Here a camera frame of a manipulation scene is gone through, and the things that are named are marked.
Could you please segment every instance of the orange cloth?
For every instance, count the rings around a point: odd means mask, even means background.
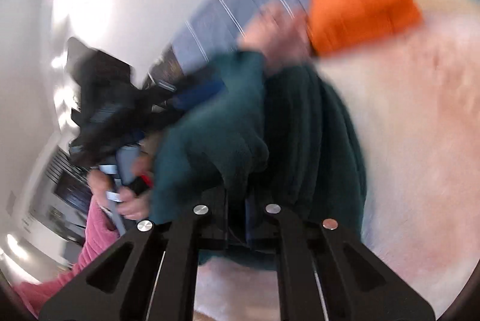
[[[311,0],[308,32],[318,55],[392,35],[422,22],[413,0]]]

